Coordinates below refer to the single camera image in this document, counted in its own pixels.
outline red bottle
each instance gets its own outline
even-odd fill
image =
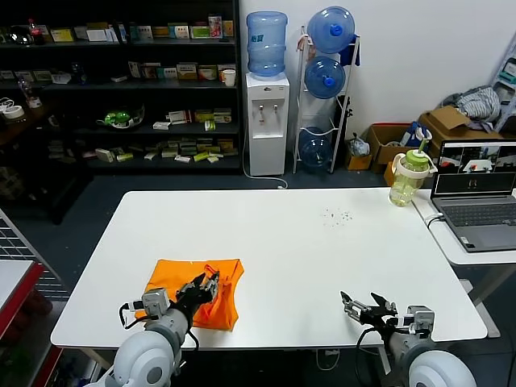
[[[45,39],[43,37],[43,32],[39,27],[37,27],[34,23],[34,19],[29,19],[29,31],[31,32],[32,39],[34,40],[34,44],[45,44]]]

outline metal wire rack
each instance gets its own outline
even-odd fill
[[[20,230],[0,210],[0,260],[34,260],[45,270],[35,288],[50,301],[67,301],[69,289]]]

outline paper cup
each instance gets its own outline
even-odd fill
[[[234,86],[235,85],[235,78],[236,78],[236,71],[235,70],[224,70],[224,82],[226,83],[226,86]]]

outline laptop keyboard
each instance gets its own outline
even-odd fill
[[[516,226],[516,203],[487,206],[446,206],[443,212],[456,227],[507,224]]]

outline black cable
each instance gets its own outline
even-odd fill
[[[195,349],[194,351],[199,350],[199,340],[197,340],[197,337],[192,333],[192,331],[188,330],[186,333],[192,338],[192,340],[195,342]]]
[[[122,323],[123,326],[126,325],[126,319],[123,317],[123,311],[125,311],[125,310],[129,310],[129,304],[127,302],[125,304],[123,304],[122,306],[120,306],[120,309],[119,309],[120,322]]]
[[[148,317],[148,316],[143,316],[143,317],[140,317],[140,318],[137,318],[135,321],[133,321],[132,323],[130,323],[128,326],[124,327],[124,329],[131,329],[134,325],[136,325],[137,323],[141,322],[141,321],[147,321],[147,320],[152,320],[152,318]]]
[[[355,347],[355,376],[356,376],[356,379],[358,380],[358,384],[361,385],[362,387],[369,387],[369,386],[366,385],[362,381],[362,378],[360,378],[360,373],[358,371],[358,354],[359,354],[359,350],[360,350],[360,344],[362,343],[362,340],[364,339],[364,337],[369,332],[374,332],[375,330],[376,330],[375,328],[366,329],[365,331],[362,332],[362,335],[360,335],[358,341],[356,342],[356,347]]]
[[[373,351],[369,351],[368,349],[365,349],[365,348],[358,348],[360,349],[363,353],[368,353],[369,355],[373,355],[373,356],[379,356],[380,354],[379,353],[376,353],[376,352],[373,352]]]
[[[430,225],[435,222],[436,220],[439,220],[440,222],[444,222],[446,219],[443,216],[438,216],[437,218],[433,218],[428,222],[427,229],[430,230]]]

